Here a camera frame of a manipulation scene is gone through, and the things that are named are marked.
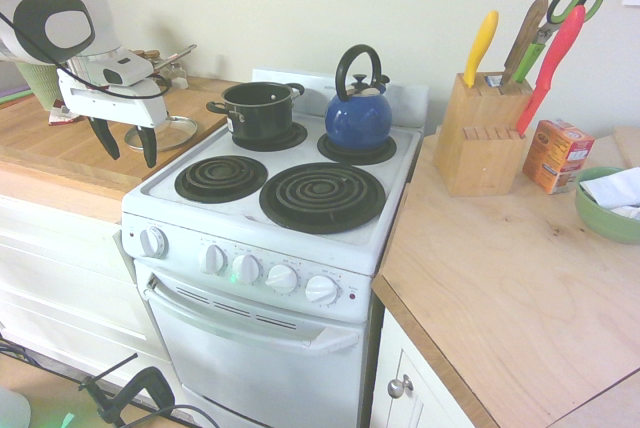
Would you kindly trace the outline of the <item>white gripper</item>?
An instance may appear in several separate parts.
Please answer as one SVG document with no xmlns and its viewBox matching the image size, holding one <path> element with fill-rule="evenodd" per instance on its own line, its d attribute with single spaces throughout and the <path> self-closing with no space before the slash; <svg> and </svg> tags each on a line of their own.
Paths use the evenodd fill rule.
<svg viewBox="0 0 640 428">
<path fill-rule="evenodd" d="M 66 107 L 74 114 L 90 117 L 90 126 L 109 156 L 117 160 L 120 150 L 107 121 L 136 125 L 146 165 L 157 163 L 155 128 L 167 118 L 167 109 L 157 84 L 143 79 L 132 86 L 109 86 L 108 90 L 126 98 L 88 88 L 70 75 L 57 70 L 59 87 Z"/>
</svg>

